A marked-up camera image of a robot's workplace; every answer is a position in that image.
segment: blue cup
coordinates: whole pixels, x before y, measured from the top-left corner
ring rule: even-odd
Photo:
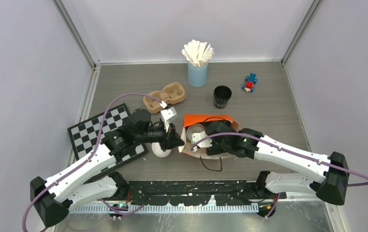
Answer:
[[[188,63],[188,83],[192,86],[203,86],[207,82],[207,66],[195,67]]]

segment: white ball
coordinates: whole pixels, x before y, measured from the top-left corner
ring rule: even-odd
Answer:
[[[153,153],[160,158],[164,158],[171,153],[171,149],[166,151],[161,150],[160,143],[152,143],[151,149],[153,150]]]

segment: cardboard egg carton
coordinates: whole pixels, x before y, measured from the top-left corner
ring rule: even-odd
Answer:
[[[162,91],[153,91],[148,95],[153,96],[159,100],[162,100],[167,104],[174,105],[184,100],[185,91],[183,86],[180,85],[180,83],[173,82],[171,84],[164,86]],[[151,98],[144,97],[143,101],[147,110],[152,114],[160,112],[163,109],[160,103],[154,101]]]

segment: white wall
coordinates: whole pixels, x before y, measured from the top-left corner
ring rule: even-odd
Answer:
[[[287,70],[312,149],[368,175],[368,1],[324,1]],[[368,231],[368,186],[348,188],[340,211],[348,231]]]
[[[30,180],[64,168],[90,73],[51,0],[0,0],[0,232],[22,231]]]
[[[280,60],[312,0],[66,0],[101,62],[184,60],[192,39],[215,60]]]

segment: red toy part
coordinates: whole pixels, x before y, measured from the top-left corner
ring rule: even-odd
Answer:
[[[248,89],[252,89],[252,86],[253,86],[254,84],[252,83],[252,82],[250,82],[250,81],[247,81],[247,84],[245,85],[245,87],[246,88],[248,88]]]

